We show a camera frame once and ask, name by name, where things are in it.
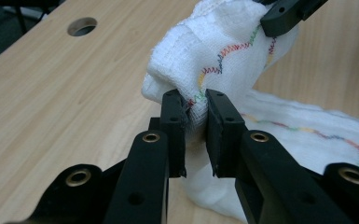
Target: white towel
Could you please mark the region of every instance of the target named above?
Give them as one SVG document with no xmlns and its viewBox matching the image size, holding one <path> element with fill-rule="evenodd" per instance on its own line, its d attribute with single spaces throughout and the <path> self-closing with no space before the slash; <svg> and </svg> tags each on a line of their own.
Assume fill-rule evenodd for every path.
<svg viewBox="0 0 359 224">
<path fill-rule="evenodd" d="M 186 193 L 196 204 L 244 222 L 234 180 L 212 176 L 203 140 L 206 89 L 224 92 L 249 129 L 272 133 L 301 165 L 317 173 L 337 161 L 359 165 L 359 119 L 251 90 L 297 36 L 294 28 L 265 37 L 259 20 L 268 9 L 251 0 L 199 2 L 153 49 L 142 89 L 156 102 L 172 89 L 184 96 L 190 108 Z"/>
</svg>

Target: folded cloth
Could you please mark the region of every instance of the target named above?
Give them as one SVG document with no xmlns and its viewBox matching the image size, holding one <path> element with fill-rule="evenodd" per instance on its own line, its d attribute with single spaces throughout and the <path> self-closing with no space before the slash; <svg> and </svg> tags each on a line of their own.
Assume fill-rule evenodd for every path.
<svg viewBox="0 0 359 224">
<path fill-rule="evenodd" d="M 190 123 L 183 183 L 188 197 L 242 221 L 246 219 L 233 179 L 212 175 L 203 139 L 206 89 L 224 92 L 249 129 L 272 133 L 301 165 L 315 172 L 321 173 L 333 161 L 359 165 L 358 119 L 251 90 L 297 37 L 297 28 L 265 37 L 259 21 L 268 10 L 252 0 L 200 1 L 193 14 L 153 49 L 142 88 L 146 98 L 159 103 L 172 89 L 187 101 Z"/>
</svg>

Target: metal ring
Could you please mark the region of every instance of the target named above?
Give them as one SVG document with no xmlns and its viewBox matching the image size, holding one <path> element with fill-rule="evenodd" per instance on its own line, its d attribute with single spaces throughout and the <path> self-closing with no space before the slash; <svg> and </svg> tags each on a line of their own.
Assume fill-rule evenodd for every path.
<svg viewBox="0 0 359 224">
<path fill-rule="evenodd" d="M 159 140 L 159 135 L 156 133 L 147 133 L 142 139 L 147 143 L 155 143 Z"/>
<path fill-rule="evenodd" d="M 263 133 L 252 133 L 251 138 L 257 142 L 268 142 L 269 137 Z"/>
<path fill-rule="evenodd" d="M 359 185 L 359 171 L 349 167 L 341 167 L 338 169 L 338 173 L 345 180 L 353 184 Z"/>
<path fill-rule="evenodd" d="M 69 187 L 78 187 L 86 184 L 91 178 L 91 172 L 88 169 L 80 169 L 73 171 L 66 177 L 65 183 Z"/>
</svg>

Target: wooden table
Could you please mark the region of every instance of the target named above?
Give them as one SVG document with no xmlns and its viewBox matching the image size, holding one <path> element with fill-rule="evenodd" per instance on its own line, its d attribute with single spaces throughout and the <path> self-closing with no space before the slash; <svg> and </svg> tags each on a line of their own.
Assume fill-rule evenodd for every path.
<svg viewBox="0 0 359 224">
<path fill-rule="evenodd" d="M 140 93 L 150 50 L 196 0 L 67 0 L 0 55 L 0 223 L 28 217 L 65 168 L 126 158 L 159 105 Z M 88 35 L 68 26 L 91 17 Z M 330 0 L 301 23 L 261 91 L 359 118 L 359 1 Z M 170 185 L 169 223 L 236 223 Z"/>
</svg>

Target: light wood tabletop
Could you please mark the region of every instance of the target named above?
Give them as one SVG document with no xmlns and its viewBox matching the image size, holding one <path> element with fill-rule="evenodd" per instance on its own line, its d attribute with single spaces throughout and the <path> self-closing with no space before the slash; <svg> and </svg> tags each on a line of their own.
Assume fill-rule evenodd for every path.
<svg viewBox="0 0 359 224">
<path fill-rule="evenodd" d="M 159 105 L 143 98 L 150 50 L 196 0 L 67 0 L 0 55 L 0 223 L 27 218 L 64 169 L 127 157 Z M 67 33 L 93 18 L 87 35 Z M 300 24 L 260 91 L 359 118 L 359 1 L 330 0 Z M 237 223 L 170 185 L 168 223 Z"/>
</svg>

